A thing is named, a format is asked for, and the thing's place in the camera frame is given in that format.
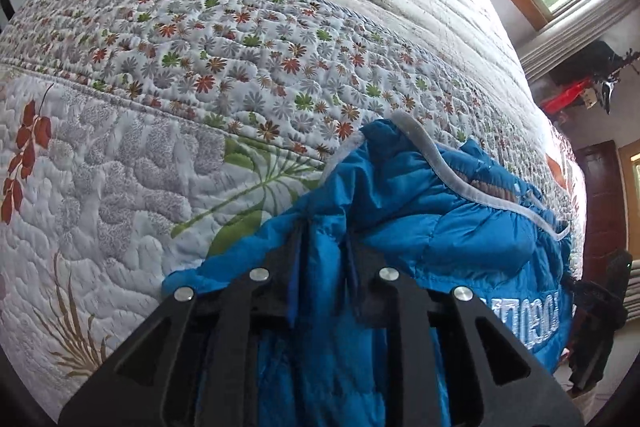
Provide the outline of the dark brown wooden door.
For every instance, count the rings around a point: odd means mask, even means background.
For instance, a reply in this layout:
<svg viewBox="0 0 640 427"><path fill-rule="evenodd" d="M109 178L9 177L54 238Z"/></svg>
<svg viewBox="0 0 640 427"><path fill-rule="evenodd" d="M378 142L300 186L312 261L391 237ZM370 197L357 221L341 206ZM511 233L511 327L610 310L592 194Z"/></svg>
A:
<svg viewBox="0 0 640 427"><path fill-rule="evenodd" d="M584 277L590 281L603 282L608 259L627 247L625 196L617 152L613 140L576 152L587 194Z"/></svg>

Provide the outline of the floral quilted bedspread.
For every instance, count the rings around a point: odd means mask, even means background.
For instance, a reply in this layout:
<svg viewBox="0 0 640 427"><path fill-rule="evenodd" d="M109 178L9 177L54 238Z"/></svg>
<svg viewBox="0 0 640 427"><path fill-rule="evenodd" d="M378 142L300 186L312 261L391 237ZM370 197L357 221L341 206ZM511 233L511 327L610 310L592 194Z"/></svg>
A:
<svg viewBox="0 0 640 427"><path fill-rule="evenodd" d="M170 273L397 112L536 186L578 279L558 140L489 0L27 0L1 34L1 348L40 407L60 425Z"/></svg>

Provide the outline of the white pleated curtain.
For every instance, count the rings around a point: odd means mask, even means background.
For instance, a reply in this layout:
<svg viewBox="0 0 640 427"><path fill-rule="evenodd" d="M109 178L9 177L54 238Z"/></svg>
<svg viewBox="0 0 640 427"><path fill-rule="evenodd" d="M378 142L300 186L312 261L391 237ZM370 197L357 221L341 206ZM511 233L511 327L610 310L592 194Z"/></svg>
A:
<svg viewBox="0 0 640 427"><path fill-rule="evenodd" d="M639 0L580 0L520 46L518 58L529 84L548 74L639 6Z"/></svg>
<svg viewBox="0 0 640 427"><path fill-rule="evenodd" d="M631 262L629 281L624 298L627 320L634 321L640 317L640 260Z"/></svg>

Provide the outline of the blue puffer jacket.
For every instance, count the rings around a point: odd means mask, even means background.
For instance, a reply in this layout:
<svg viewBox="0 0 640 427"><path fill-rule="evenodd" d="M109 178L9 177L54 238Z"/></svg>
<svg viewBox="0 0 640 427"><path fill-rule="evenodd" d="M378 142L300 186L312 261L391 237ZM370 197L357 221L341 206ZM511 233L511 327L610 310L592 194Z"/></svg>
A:
<svg viewBox="0 0 640 427"><path fill-rule="evenodd" d="M224 253L164 280L219 291L309 228L300 254L292 341L260 343L258 418L264 426L379 426L385 416L387 341L357 324L345 294L346 255L364 246L432 291L470 288L548 371L572 321L562 287L570 226L536 186L474 141L452 148L397 112L366 124L341 146L312 192Z"/></svg>

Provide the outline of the red and black hanging clothes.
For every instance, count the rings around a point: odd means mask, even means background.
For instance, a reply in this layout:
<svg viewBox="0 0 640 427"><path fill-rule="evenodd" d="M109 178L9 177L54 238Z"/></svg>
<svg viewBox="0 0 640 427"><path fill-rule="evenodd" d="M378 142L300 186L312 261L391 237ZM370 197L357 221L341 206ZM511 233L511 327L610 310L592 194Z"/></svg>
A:
<svg viewBox="0 0 640 427"><path fill-rule="evenodd" d="M551 69L550 78L560 91L539 106L552 120L573 106L599 106L610 115L614 90L627 68L639 75L637 50L618 54L605 41L593 41Z"/></svg>

